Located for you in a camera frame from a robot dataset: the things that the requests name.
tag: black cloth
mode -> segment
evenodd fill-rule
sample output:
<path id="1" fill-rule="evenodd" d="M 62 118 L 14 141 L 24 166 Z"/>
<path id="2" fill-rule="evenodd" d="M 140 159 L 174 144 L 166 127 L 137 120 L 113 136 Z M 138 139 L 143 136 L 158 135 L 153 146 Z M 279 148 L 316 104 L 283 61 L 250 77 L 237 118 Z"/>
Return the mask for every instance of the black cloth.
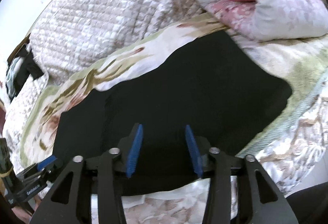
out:
<path id="1" fill-rule="evenodd" d="M 24 61 L 14 79 L 14 88 L 16 90 L 16 96 L 22 90 L 30 74 L 32 75 L 33 80 L 36 80 L 43 75 L 42 70 L 33 60 L 32 51 L 27 52 L 26 49 L 21 49 L 19 50 L 19 56 L 24 57 Z"/>
<path id="2" fill-rule="evenodd" d="M 174 51 L 151 72 L 105 92 L 92 91 L 62 114 L 54 155 L 66 162 L 77 154 L 100 155 L 142 123 L 136 172 L 124 182 L 124 194 L 172 190 L 196 178 L 185 142 L 187 124 L 195 136 L 235 155 L 281 113 L 291 93 L 287 82 L 263 71 L 218 31 Z"/>
<path id="3" fill-rule="evenodd" d="M 287 197 L 299 224 L 328 223 L 328 182 Z"/>

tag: screw head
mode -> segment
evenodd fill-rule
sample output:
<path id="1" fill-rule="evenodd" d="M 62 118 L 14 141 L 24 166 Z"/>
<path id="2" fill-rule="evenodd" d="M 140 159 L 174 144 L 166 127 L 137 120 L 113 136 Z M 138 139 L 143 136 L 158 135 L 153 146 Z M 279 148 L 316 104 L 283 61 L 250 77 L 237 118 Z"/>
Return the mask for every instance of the screw head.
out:
<path id="1" fill-rule="evenodd" d="M 116 155 L 116 154 L 120 153 L 120 149 L 117 148 L 117 147 L 111 148 L 109 150 L 109 153 L 112 154 L 112 155 Z"/>
<path id="2" fill-rule="evenodd" d="M 80 163 L 80 162 L 83 161 L 83 157 L 82 157 L 81 155 L 77 155 L 77 156 L 75 156 L 75 157 L 73 158 L 73 161 L 74 161 L 75 163 Z"/>
<path id="3" fill-rule="evenodd" d="M 254 162 L 255 157 L 253 155 L 246 155 L 246 160 L 249 161 L 249 162 Z"/>
<path id="4" fill-rule="evenodd" d="M 220 153 L 220 149 L 217 148 L 217 147 L 211 147 L 210 148 L 210 153 L 212 153 L 212 154 L 218 154 L 218 153 Z"/>

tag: blue clamp part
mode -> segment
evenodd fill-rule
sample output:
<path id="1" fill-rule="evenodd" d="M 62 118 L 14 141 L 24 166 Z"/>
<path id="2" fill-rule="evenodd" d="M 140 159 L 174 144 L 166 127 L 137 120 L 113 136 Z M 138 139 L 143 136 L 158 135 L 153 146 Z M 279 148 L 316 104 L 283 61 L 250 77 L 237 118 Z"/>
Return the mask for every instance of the blue clamp part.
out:
<path id="1" fill-rule="evenodd" d="M 139 124 L 138 129 L 134 135 L 132 146 L 130 148 L 130 151 L 128 153 L 127 160 L 126 160 L 125 175 L 128 178 L 131 178 L 132 174 L 136 170 L 137 161 L 138 161 L 140 148 L 141 148 L 141 144 L 142 144 L 142 139 L 143 139 L 143 128 L 142 128 L 142 125 Z"/>
<path id="2" fill-rule="evenodd" d="M 194 172 L 198 178 L 201 178 L 203 176 L 202 158 L 190 125 L 186 125 L 185 135 Z"/>
<path id="3" fill-rule="evenodd" d="M 48 166 L 50 163 L 54 162 L 57 158 L 54 155 L 49 156 L 45 160 L 41 161 L 40 163 L 37 164 L 37 171 L 41 171 L 43 168 Z"/>

